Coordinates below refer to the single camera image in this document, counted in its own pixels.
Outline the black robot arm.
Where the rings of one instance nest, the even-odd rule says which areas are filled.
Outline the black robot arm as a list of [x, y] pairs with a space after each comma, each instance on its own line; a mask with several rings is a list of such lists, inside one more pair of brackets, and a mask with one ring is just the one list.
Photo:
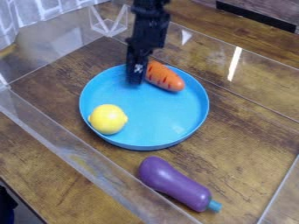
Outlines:
[[148, 56], [154, 49], [164, 47], [171, 20], [164, 6], [171, 0], [134, 0], [131, 11], [135, 14], [132, 36], [126, 39], [126, 78], [130, 84], [139, 85], [146, 77]]

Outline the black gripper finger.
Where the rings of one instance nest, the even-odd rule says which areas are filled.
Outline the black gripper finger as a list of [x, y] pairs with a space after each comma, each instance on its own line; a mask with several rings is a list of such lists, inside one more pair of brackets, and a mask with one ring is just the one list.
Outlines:
[[126, 57], [126, 78], [131, 85], [140, 85], [147, 71], [148, 58], [128, 54]]

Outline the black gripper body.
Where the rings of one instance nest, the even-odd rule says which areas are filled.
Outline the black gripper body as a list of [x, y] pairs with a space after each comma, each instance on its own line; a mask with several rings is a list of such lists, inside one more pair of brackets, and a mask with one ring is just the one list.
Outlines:
[[171, 15], [164, 10], [132, 10], [134, 32], [127, 42], [127, 57], [147, 57], [155, 49], [164, 47]]

